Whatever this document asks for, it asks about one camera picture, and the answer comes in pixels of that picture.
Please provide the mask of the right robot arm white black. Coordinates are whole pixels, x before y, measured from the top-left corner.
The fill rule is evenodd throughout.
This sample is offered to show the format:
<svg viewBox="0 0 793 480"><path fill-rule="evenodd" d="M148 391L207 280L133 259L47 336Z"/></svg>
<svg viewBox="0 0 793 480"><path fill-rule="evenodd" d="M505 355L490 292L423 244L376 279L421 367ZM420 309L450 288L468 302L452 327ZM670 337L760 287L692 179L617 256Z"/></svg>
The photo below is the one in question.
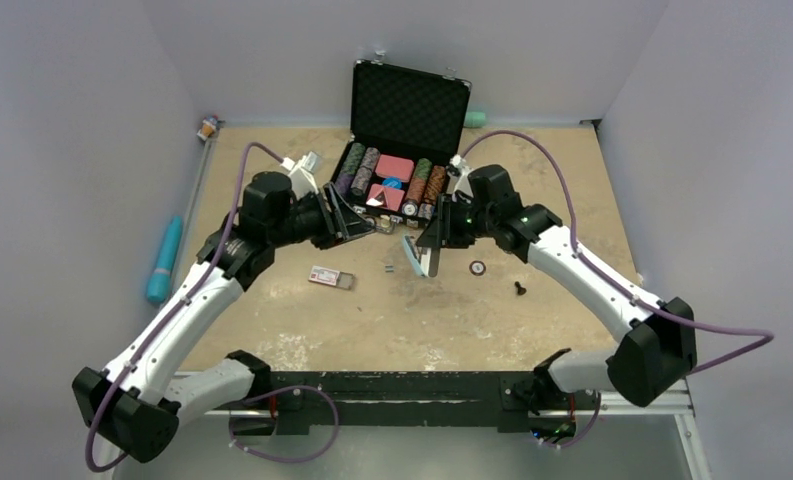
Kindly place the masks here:
<svg viewBox="0 0 793 480"><path fill-rule="evenodd" d="M572 230L541 204L526 206L506 169L480 167L444 194L416 244L435 275L442 249L466 249L491 238L502 251L543 272L603 324L616 347L562 349L534 369L528 399L556 407L582 390L612 391L646 407L697 365L693 311L680 298L663 301L572 239Z"/></svg>

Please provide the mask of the blue stapler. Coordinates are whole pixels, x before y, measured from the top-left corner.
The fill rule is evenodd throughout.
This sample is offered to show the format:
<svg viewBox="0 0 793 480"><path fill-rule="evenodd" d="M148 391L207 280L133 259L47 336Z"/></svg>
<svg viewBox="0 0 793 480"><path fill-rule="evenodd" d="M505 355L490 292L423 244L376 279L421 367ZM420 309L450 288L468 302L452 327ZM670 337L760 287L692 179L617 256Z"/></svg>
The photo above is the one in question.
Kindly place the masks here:
<svg viewBox="0 0 793 480"><path fill-rule="evenodd" d="M412 235L404 235L401 243L414 273L419 277L428 278L430 272L430 254L428 250L419 247Z"/></svg>

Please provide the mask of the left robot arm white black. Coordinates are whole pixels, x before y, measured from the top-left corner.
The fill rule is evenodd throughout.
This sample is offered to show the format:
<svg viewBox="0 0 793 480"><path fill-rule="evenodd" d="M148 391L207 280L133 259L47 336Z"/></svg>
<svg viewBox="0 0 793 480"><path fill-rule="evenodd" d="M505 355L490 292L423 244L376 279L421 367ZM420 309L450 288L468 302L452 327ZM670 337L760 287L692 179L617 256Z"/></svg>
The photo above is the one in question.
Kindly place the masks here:
<svg viewBox="0 0 793 480"><path fill-rule="evenodd" d="M232 402L256 409L283 394L269 366L242 350L182 382L173 377L214 321L274 263L277 249L310 242L325 250L373 231L331 183L297 194L276 171L239 181L220 229L158 315L104 368L75 376L90 470L107 471L125 458L150 462L199 415Z"/></svg>

